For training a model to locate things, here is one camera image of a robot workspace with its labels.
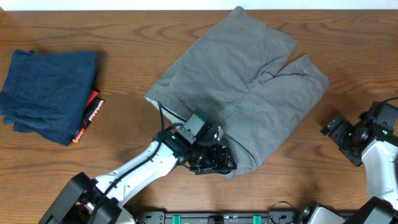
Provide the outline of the grey shorts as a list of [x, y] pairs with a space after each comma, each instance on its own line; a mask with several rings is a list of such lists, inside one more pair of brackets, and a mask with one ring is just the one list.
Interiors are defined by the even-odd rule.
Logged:
[[145, 99], [166, 107], [172, 122], [199, 111], [224, 130], [236, 170], [258, 169], [326, 92], [328, 78], [296, 41], [236, 7], [201, 36], [149, 88]]

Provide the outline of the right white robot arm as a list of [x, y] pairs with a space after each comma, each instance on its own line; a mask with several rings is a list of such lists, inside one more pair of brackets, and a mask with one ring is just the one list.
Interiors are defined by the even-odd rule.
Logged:
[[320, 132], [355, 166], [364, 166], [368, 201], [346, 223], [397, 223], [397, 136], [385, 126], [337, 116]]

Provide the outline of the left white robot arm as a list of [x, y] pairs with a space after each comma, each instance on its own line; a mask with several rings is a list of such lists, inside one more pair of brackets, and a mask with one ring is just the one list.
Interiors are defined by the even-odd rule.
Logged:
[[72, 177], [40, 223], [135, 223], [125, 204], [144, 187], [184, 166], [196, 175], [229, 174], [237, 165], [219, 126], [198, 131], [175, 123], [158, 132], [143, 153], [94, 179]]

